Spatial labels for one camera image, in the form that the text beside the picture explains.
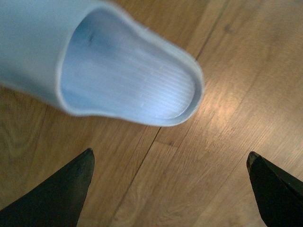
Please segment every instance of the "wood grain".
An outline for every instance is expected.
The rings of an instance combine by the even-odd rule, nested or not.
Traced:
[[[46,105],[0,88],[0,210],[25,194]]]
[[[202,105],[132,226],[262,226],[244,163],[253,149],[303,161],[302,7],[228,2],[199,58]]]

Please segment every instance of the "wooden floor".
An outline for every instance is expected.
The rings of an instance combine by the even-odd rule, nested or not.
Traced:
[[[91,147],[79,227],[264,227],[248,153],[303,180],[303,1],[116,2],[197,59],[200,108],[157,128],[72,117],[1,88],[0,209]]]

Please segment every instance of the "ribbed inner surface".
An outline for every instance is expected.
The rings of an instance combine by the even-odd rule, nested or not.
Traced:
[[[91,13],[74,32],[61,88],[70,106],[123,118],[177,117],[195,92],[180,62],[104,11]]]

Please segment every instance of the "dark mark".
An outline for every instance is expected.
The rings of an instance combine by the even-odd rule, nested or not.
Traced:
[[[229,34],[232,34],[233,31],[231,30],[231,26],[229,24],[227,24],[225,27],[224,27],[224,30],[225,32],[229,33]]]

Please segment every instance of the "light blue plastic tube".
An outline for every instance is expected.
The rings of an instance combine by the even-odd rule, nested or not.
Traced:
[[[187,120],[203,95],[188,53],[98,0],[0,1],[0,83],[72,115],[157,126]]]

